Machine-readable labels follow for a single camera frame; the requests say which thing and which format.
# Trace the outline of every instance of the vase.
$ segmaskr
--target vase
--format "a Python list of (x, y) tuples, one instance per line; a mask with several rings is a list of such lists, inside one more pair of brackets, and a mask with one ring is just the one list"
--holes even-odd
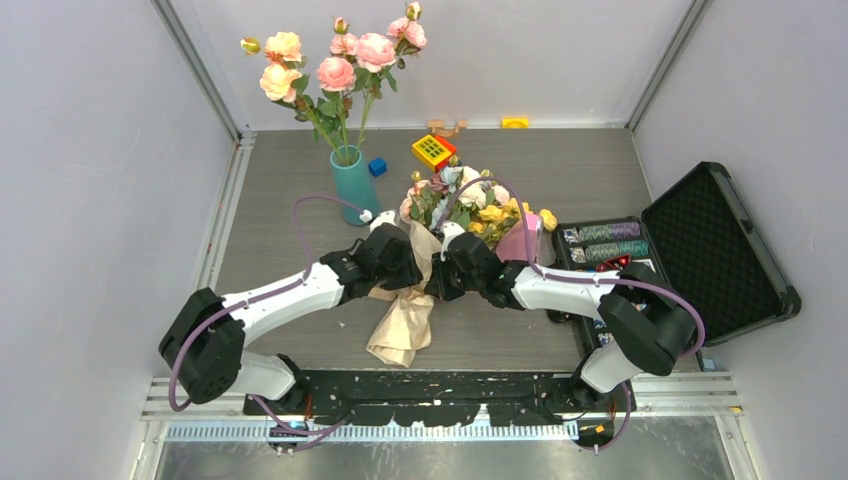
[[(339, 151), (347, 148), (353, 164), (346, 165)], [(333, 180), (336, 183), (336, 195), (342, 200), (348, 201), (363, 210), (369, 210), (376, 217), (380, 214), (380, 202), (377, 200), (377, 190), (374, 188), (374, 179), (365, 165), (362, 151), (358, 147), (348, 146), (333, 150), (330, 154), (330, 165), (333, 167)], [(342, 218), (351, 225), (365, 225), (359, 218), (359, 212), (342, 206)]]

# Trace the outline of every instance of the robotic arm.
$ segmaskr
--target robotic arm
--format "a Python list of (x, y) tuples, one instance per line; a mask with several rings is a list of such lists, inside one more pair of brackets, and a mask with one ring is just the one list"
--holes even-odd
[[(282, 355), (265, 357), (244, 348), (273, 328), (366, 296), (375, 286), (396, 290), (421, 282), (409, 238), (397, 227), (395, 216), (384, 212), (371, 224), (367, 239), (324, 255), (297, 275), (224, 298), (208, 288), (195, 292), (159, 345), (174, 368), (180, 350), (190, 343), (178, 379), (191, 401), (206, 403), (229, 391), (261, 395), (283, 407), (298, 405), (307, 392), (294, 363)], [(665, 297), (603, 282), (624, 278), (670, 290), (643, 264), (632, 263), (621, 272), (560, 272), (582, 279), (582, 284), (553, 281), (527, 262), (501, 262), (480, 239), (454, 223), (446, 223), (443, 233), (426, 293), (449, 301), (475, 291), (498, 308), (558, 310), (607, 323), (615, 341), (584, 358), (571, 377), (566, 395), (576, 407), (600, 405), (616, 385), (638, 373), (668, 375), (695, 330), (694, 319)], [(638, 311), (633, 302), (647, 307)], [(220, 318), (188, 342), (216, 313)]]

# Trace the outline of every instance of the white wall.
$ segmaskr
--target white wall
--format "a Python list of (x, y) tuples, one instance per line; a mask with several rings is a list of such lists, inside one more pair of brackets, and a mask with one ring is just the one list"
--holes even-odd
[[(385, 34), (404, 0), (175, 0), (231, 110), (256, 130), (305, 128), (259, 88), (265, 60), (239, 40), (301, 35), (312, 72), (329, 53), (332, 18), (353, 32)], [(429, 44), (397, 72), (370, 126), (423, 126), (431, 118), (496, 125), (526, 115), (534, 125), (623, 124), (671, 41), (689, 0), (424, 0)]]
[(0, 476), (127, 478), (230, 141), (148, 1), (0, 27)]
[(776, 479), (845, 478), (848, 462), (848, 8), (713, 2), (637, 131), (660, 194), (701, 160), (727, 165), (804, 302), (713, 349)]

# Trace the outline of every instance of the blue block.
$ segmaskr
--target blue block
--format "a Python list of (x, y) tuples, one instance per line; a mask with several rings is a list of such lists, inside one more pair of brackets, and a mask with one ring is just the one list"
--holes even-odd
[(368, 163), (368, 171), (371, 172), (371, 175), (374, 175), (375, 177), (379, 177), (380, 175), (386, 173), (386, 170), (388, 170), (388, 168), (389, 167), (386, 166), (386, 161), (380, 157), (377, 157)]

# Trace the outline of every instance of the wood grain surface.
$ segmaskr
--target wood grain surface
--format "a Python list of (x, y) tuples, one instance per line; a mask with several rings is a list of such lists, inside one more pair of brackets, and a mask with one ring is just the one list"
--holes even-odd
[[(388, 164), (375, 179), (381, 207), (397, 208), (410, 173), (428, 173), (411, 153), (424, 131), (366, 133), (368, 160), (380, 156)], [(638, 215), (650, 203), (626, 130), (467, 130), (451, 141), (465, 164), (491, 169), (534, 211), (548, 208), (561, 222)], [(305, 267), (291, 206), (303, 195), (334, 192), (328, 157), (329, 148), (307, 131), (258, 135), (216, 292), (248, 290)], [(334, 203), (304, 204), (298, 217), (316, 256), (367, 235), (345, 224)], [(388, 307), (367, 298), (316, 312), (269, 332), (250, 350), (285, 353), (303, 368), (392, 368), (365, 351)], [(414, 369), (572, 370), (583, 356), (570, 325), (553, 324), (542, 311), (499, 310), (474, 294), (437, 303), (430, 325), (432, 343), (418, 352)], [(692, 360), (678, 367), (697, 370)]]

